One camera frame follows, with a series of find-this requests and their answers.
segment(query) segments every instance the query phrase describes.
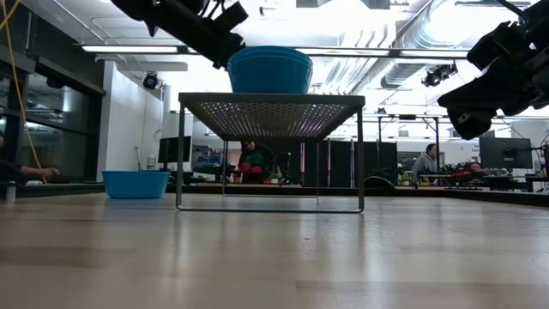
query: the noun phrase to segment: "hand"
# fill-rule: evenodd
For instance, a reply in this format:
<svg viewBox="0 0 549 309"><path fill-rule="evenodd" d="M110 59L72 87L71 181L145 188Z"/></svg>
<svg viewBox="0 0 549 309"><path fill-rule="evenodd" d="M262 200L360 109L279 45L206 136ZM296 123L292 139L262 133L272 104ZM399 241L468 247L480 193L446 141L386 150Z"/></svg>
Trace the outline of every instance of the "hand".
<svg viewBox="0 0 549 309"><path fill-rule="evenodd" d="M42 168L41 174L45 177L46 180L51 180L61 173L55 167L47 167Z"/></svg>

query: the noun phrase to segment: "black camera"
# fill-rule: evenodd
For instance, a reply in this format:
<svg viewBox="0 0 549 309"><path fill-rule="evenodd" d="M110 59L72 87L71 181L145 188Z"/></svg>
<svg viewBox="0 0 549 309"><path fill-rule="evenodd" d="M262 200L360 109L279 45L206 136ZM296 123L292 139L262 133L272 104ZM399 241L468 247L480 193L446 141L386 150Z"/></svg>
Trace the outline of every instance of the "black camera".
<svg viewBox="0 0 549 309"><path fill-rule="evenodd" d="M162 82L158 78L157 72L147 72L147 76L143 79L143 87L148 90L156 90L162 86Z"/></svg>
<svg viewBox="0 0 549 309"><path fill-rule="evenodd" d="M427 76L421 81L425 87L436 87L441 82L449 79L457 73L457 66L453 64L441 64L435 68L428 69Z"/></svg>
<svg viewBox="0 0 549 309"><path fill-rule="evenodd" d="M465 139L489 130L499 109L513 116L549 103L549 0L524 11L498 2L517 13L519 22L503 22L482 37L467 56L482 76L438 99Z"/></svg>
<svg viewBox="0 0 549 309"><path fill-rule="evenodd" d="M231 30L248 15L239 2L225 9L225 0L217 0L203 17L209 1L213 0L112 0L129 17L145 21L151 36L163 29L212 60L215 68L226 68L229 58L245 48L242 37ZM220 6L223 12L213 20Z"/></svg>

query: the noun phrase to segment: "white wall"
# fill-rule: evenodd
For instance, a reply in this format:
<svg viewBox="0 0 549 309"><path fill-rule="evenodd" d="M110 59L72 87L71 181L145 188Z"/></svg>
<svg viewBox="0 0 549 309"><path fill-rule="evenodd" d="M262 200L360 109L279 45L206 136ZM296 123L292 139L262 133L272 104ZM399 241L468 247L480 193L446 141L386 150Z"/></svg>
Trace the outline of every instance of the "white wall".
<svg viewBox="0 0 549 309"><path fill-rule="evenodd" d="M179 105L179 91L178 87L165 86L164 87L164 112L162 121L162 137L177 137L179 134L179 114L170 113L172 106ZM185 115L185 136L193 136L193 121L194 116L191 114ZM168 167L171 169L177 168L177 163L169 163ZM183 163L183 170L190 171L190 162Z"/></svg>
<svg viewBox="0 0 549 309"><path fill-rule="evenodd" d="M103 85L107 96L101 110L99 180L103 170L137 170L135 147L143 168L148 155L158 155L163 108L160 100L120 73L113 62L105 63Z"/></svg>
<svg viewBox="0 0 549 309"><path fill-rule="evenodd" d="M196 121L192 129L192 144L196 146L208 146L213 149L223 149L223 140L218 136L206 136L208 127L201 121ZM229 142L229 149L240 149L240 142Z"/></svg>

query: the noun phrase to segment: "man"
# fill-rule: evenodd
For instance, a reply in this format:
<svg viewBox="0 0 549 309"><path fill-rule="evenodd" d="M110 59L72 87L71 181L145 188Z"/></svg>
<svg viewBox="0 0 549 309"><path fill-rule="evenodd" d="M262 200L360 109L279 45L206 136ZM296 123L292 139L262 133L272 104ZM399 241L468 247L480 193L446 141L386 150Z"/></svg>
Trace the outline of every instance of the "man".
<svg viewBox="0 0 549 309"><path fill-rule="evenodd" d="M18 164L8 162L3 158L2 152L3 132L0 131L0 181L18 180L17 182L27 182L28 180L42 180L42 177L48 181L59 175L59 171L54 167L42 168L40 170L38 168L22 167ZM16 177L13 172L19 172L21 174L19 175L20 177Z"/></svg>
<svg viewBox="0 0 549 309"><path fill-rule="evenodd" d="M424 172L434 173L437 171L437 145L429 144L425 149L425 153L422 154L416 161L412 169L413 178L419 181L419 176Z"/></svg>

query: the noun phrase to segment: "gray shirt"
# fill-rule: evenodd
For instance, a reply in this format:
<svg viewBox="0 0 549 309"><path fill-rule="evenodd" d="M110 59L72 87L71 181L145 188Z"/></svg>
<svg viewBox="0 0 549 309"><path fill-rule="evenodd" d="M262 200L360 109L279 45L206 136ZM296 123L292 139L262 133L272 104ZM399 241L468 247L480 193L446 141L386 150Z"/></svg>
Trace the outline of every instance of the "gray shirt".
<svg viewBox="0 0 549 309"><path fill-rule="evenodd" d="M415 161L415 165L412 169L412 174L417 175L418 173L424 172L425 169L428 169L429 172L437 171L437 161L435 159L432 159L428 154L422 154L418 158L418 160Z"/></svg>

